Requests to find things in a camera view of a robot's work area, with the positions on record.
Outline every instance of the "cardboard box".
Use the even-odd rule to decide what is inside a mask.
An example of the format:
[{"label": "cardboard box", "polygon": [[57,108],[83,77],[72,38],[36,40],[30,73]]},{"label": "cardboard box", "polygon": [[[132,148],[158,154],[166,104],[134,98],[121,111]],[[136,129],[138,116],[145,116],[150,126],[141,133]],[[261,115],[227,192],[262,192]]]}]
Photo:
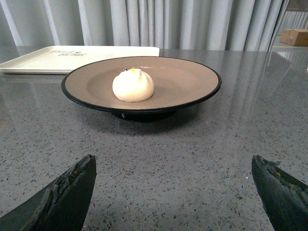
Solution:
[{"label": "cardboard box", "polygon": [[284,29],[280,42],[292,46],[307,47],[308,46],[308,29]]}]

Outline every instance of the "curtain fold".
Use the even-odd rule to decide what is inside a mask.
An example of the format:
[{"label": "curtain fold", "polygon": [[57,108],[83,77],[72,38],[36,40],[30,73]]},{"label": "curtain fold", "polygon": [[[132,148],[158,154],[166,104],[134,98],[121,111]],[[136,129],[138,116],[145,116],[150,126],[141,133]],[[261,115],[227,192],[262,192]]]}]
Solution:
[{"label": "curtain fold", "polygon": [[[288,0],[0,0],[0,45],[267,51]],[[289,14],[284,25],[305,25]]]}]

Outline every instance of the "black plate rim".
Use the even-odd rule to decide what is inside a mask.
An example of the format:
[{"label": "black plate rim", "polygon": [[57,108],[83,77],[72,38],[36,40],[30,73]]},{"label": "black plate rim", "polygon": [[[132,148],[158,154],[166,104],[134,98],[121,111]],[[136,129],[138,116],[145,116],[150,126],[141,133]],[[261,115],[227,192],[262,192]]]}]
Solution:
[{"label": "black plate rim", "polygon": [[[91,65],[91,64],[94,64],[94,63],[104,62],[104,61],[107,61],[107,60],[110,61],[110,60],[116,60],[116,59],[137,58],[137,57],[138,58],[141,58],[141,57],[152,57],[152,58],[154,58],[155,57],[155,58],[164,58],[164,59],[177,59],[177,60],[184,60],[184,61],[187,61],[187,62],[192,62],[192,63],[200,64],[202,66],[205,66],[206,68],[209,68],[210,70],[212,70],[216,74],[216,76],[218,78],[218,84],[217,84],[217,86],[215,87],[215,89],[213,91],[211,91],[209,94],[207,94],[204,97],[201,97],[201,98],[199,98],[197,100],[190,101],[190,102],[183,103],[183,104],[179,104],[179,105],[175,105],[175,106],[170,106],[170,107],[150,108],[150,109],[118,109],[118,108],[110,108],[110,107],[98,106],[98,105],[91,104],[91,103],[88,103],[88,102],[85,102],[85,101],[83,101],[81,99],[76,98],[71,93],[69,93],[69,91],[65,87],[65,82],[66,82],[67,78],[73,72],[77,71],[80,68],[83,68],[85,66],[88,66],[88,65]],[[186,59],[181,59],[181,58],[172,58],[172,57],[161,57],[161,56],[131,56],[131,57],[129,56],[129,57],[120,57],[120,58],[114,58],[114,59],[107,59],[107,60],[100,60],[100,61],[96,61],[96,62],[93,62],[93,63],[90,63],[90,64],[86,64],[86,65],[83,65],[83,66],[81,66],[79,68],[76,68],[75,70],[73,70],[70,73],[68,73],[64,77],[62,82],[61,82],[61,89],[62,89],[64,95],[67,98],[69,98],[71,101],[73,101],[73,102],[75,102],[75,103],[77,103],[79,105],[82,105],[84,107],[88,107],[88,108],[94,109],[94,110],[99,110],[99,111],[104,111],[104,112],[111,112],[111,113],[120,113],[120,114],[154,114],[154,113],[163,113],[163,112],[177,111],[179,109],[183,109],[183,108],[186,108],[186,107],[194,106],[196,104],[204,102],[204,101],[210,99],[211,97],[213,97],[219,91],[221,83],[222,83],[221,77],[217,73],[217,71],[215,71],[214,69],[212,69],[209,66],[206,66],[204,64],[201,64],[201,63],[198,63],[198,62],[195,62],[195,61],[191,61],[191,60],[186,60]]]}]

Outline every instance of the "terrazzo countertop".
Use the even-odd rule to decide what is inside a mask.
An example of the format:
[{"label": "terrazzo countertop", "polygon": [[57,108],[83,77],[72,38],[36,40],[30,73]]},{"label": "terrazzo countertop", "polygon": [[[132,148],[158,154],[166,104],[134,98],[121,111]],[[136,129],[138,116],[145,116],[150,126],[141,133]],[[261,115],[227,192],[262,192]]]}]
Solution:
[{"label": "terrazzo countertop", "polygon": [[[0,62],[37,48],[1,47]],[[161,50],[222,78],[211,99],[161,121],[78,105],[64,76],[0,74],[0,217],[87,154],[97,177],[84,231],[273,230],[252,156],[308,183],[308,53]]]}]

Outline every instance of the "white dumpling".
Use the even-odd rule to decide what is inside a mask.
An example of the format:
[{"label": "white dumpling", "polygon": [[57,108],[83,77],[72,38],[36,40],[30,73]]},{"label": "white dumpling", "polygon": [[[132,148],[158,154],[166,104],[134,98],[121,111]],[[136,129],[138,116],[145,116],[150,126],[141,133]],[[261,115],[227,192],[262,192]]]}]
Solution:
[{"label": "white dumpling", "polygon": [[140,102],[153,95],[154,83],[146,72],[140,69],[130,69],[115,77],[112,90],[121,101]]}]

